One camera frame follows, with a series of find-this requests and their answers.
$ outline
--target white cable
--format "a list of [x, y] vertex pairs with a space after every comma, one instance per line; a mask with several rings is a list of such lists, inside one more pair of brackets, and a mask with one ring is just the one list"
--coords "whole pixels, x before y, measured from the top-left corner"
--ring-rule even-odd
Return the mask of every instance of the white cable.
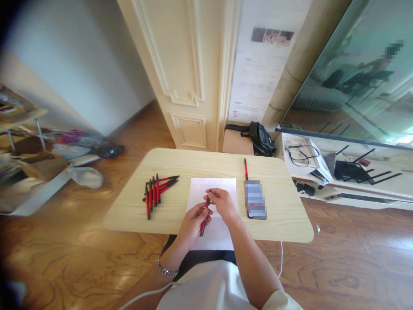
[[[283, 242], [281, 241], [281, 270], [280, 270], [280, 274], [278, 275], [278, 278], [280, 278], [281, 274], [283, 273], [283, 255], [284, 255], [284, 251], [283, 251]], [[133, 304], [135, 301], [137, 301], [138, 299], [141, 299], [142, 297], [148, 296], [148, 295], [153, 295], [153, 294], [157, 294], [162, 292], [164, 289], [168, 288], [171, 285], [180, 285], [180, 283], [177, 282], [171, 282], [167, 285], [165, 285], [163, 288], [160, 288], [158, 290], [155, 291], [149, 291], [149, 292], [145, 292], [142, 293], [138, 296], [136, 296], [135, 298], [131, 299], [130, 301], [128, 301], [126, 304], [124, 304], [121, 308], [119, 308], [119, 310], [124, 310], [126, 309], [128, 306], [130, 306], [131, 304]]]
[[142, 298], [142, 297], [145, 297], [145, 296], [148, 296], [148, 295], [157, 294], [157, 293], [161, 293], [164, 289], [168, 288], [168, 287], [171, 286], [171, 285], [175, 285], [175, 284], [176, 284], [176, 285], [180, 285], [179, 283], [171, 282], [171, 283], [165, 285], [163, 288], [160, 288], [160, 289], [158, 289], [158, 290], [142, 293], [142, 294], [136, 296], [135, 298], [131, 299], [130, 301], [128, 301], [128, 302], [127, 302], [126, 304], [124, 304], [121, 308], [119, 308], [119, 310], [124, 310], [124, 309], [126, 309], [128, 306], [130, 306], [131, 304], [133, 304], [135, 301], [137, 301], [138, 299], [140, 299], [140, 298]]
[[283, 273], [283, 242], [281, 241], [281, 271], [280, 271], [280, 274], [278, 275], [278, 278], [280, 278], [282, 273]]

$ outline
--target sheet of paper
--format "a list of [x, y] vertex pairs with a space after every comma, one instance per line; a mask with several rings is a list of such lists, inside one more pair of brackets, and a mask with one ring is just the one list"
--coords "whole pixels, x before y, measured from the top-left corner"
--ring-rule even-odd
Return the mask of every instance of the sheet of paper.
[[[196, 204], [203, 202], [205, 191], [210, 188], [225, 189], [232, 197], [232, 201], [238, 208], [237, 200], [237, 179], [221, 179], [221, 178], [191, 178], [191, 188], [189, 190], [188, 211]], [[210, 205], [210, 209], [214, 212], [211, 216], [211, 223], [205, 228], [203, 237], [199, 237], [197, 243], [192, 250], [234, 250], [232, 245], [231, 235], [227, 225], [224, 223], [221, 215], [219, 215], [216, 207]]]
[[243, 1], [229, 121], [262, 121], [311, 3]]

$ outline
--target photo on poster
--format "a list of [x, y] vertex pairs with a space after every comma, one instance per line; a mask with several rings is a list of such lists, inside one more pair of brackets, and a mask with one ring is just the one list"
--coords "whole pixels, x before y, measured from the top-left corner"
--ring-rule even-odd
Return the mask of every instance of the photo on poster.
[[280, 35], [278, 36], [277, 46], [289, 47], [291, 39], [293, 38], [294, 32], [292, 31], [283, 31], [281, 30]]
[[264, 43], [266, 43], [266, 44], [276, 44], [279, 34], [280, 34], [279, 30], [267, 29], [265, 31]]
[[254, 27], [251, 41], [262, 43], [262, 40], [264, 40], [264, 35], [265, 35], [265, 28]]

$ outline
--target door panel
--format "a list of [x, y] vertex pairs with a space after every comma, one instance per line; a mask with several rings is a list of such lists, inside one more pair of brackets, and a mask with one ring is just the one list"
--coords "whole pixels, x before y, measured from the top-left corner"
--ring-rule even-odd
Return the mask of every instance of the door panel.
[[118, 3], [176, 147], [219, 150], [239, 1]]

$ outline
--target poster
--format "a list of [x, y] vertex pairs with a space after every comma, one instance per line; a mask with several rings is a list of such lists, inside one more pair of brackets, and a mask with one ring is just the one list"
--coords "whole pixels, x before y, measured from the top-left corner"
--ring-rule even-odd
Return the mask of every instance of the poster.
[[229, 121], [262, 121], [311, 3], [244, 0]]

